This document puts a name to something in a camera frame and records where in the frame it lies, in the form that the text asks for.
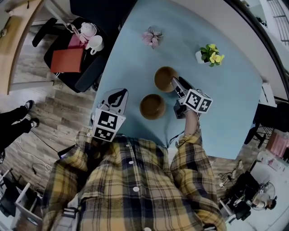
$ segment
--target yellow flower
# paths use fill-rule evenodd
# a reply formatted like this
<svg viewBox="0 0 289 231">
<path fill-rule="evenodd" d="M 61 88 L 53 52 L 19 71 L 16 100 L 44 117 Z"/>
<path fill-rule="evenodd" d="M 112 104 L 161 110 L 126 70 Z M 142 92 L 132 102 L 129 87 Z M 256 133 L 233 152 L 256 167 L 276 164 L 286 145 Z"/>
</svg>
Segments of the yellow flower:
<svg viewBox="0 0 289 231">
<path fill-rule="evenodd" d="M 220 65 L 222 65 L 222 60 L 225 56 L 224 55 L 221 55 L 221 61 L 220 61 Z"/>
<path fill-rule="evenodd" d="M 210 61 L 211 63 L 214 63 L 214 62 L 219 63 L 221 61 L 221 56 L 216 55 L 216 52 L 214 52 L 212 56 L 210 57 Z"/>
<path fill-rule="evenodd" d="M 215 52 L 219 51 L 218 49 L 216 49 L 216 45 L 215 44 L 210 44 L 209 47 Z"/>
</svg>

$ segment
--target white mug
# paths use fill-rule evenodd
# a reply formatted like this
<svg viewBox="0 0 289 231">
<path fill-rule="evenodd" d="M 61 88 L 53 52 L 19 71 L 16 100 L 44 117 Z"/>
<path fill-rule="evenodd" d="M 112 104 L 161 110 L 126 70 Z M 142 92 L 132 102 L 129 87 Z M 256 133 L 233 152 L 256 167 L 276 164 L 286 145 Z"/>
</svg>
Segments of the white mug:
<svg viewBox="0 0 289 231">
<path fill-rule="evenodd" d="M 95 25 L 92 23 L 82 23 L 80 31 L 81 35 L 84 36 L 87 40 L 93 37 L 97 32 Z"/>
<path fill-rule="evenodd" d="M 101 51 L 104 48 L 103 38 L 100 35 L 93 36 L 88 43 L 91 48 L 90 54 L 95 55 L 97 51 Z"/>
</svg>

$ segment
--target yellow plaid shirt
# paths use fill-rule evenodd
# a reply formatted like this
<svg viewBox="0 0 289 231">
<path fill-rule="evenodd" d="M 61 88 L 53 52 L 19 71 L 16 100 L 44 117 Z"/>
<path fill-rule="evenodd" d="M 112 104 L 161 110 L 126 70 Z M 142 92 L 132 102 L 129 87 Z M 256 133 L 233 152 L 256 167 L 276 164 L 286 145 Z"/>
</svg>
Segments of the yellow plaid shirt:
<svg viewBox="0 0 289 231">
<path fill-rule="evenodd" d="M 117 135 L 99 145 L 88 133 L 82 128 L 76 146 L 54 164 L 42 200 L 43 230 L 81 189 L 81 231 L 226 230 L 200 130 L 180 138 L 171 166 L 167 149 L 152 141 Z"/>
</svg>

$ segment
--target white button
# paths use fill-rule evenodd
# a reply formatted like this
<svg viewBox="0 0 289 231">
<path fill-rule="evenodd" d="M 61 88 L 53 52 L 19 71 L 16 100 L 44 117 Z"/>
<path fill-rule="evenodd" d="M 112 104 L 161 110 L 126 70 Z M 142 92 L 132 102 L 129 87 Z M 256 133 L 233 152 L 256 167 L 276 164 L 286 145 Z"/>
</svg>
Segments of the white button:
<svg viewBox="0 0 289 231">
<path fill-rule="evenodd" d="M 135 192 L 138 192 L 140 190 L 139 187 L 134 187 L 132 190 L 134 190 Z"/>
</svg>

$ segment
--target orange book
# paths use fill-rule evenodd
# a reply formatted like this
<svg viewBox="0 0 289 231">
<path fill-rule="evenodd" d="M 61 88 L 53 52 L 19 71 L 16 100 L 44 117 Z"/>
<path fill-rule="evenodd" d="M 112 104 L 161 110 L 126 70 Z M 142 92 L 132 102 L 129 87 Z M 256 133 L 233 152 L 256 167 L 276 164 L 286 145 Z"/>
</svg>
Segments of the orange book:
<svg viewBox="0 0 289 231">
<path fill-rule="evenodd" d="M 54 51 L 50 71 L 58 72 L 81 72 L 83 49 L 66 49 Z"/>
</svg>

